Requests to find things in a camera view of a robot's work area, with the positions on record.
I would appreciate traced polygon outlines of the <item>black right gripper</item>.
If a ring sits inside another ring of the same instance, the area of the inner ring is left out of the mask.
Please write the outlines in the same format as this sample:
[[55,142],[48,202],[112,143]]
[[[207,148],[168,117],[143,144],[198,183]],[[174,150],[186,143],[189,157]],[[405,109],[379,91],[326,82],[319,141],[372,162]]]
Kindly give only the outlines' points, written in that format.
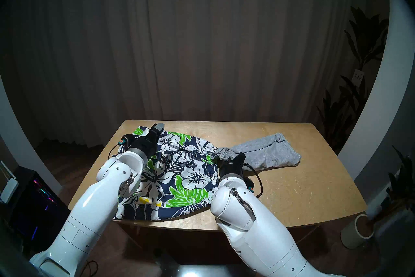
[[243,152],[240,152],[234,159],[229,159],[227,161],[222,161],[219,166],[219,177],[228,178],[228,177],[238,177],[243,178],[243,164],[245,162],[246,155]]

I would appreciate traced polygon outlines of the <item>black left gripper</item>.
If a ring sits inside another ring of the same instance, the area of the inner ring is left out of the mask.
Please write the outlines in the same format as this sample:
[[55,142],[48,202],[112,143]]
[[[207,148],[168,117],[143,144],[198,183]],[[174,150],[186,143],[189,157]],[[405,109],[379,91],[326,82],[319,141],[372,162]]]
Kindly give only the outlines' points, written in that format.
[[130,142],[130,150],[139,150],[146,157],[152,157],[156,154],[157,144],[161,133],[164,131],[164,123],[154,124],[146,135],[133,136]]

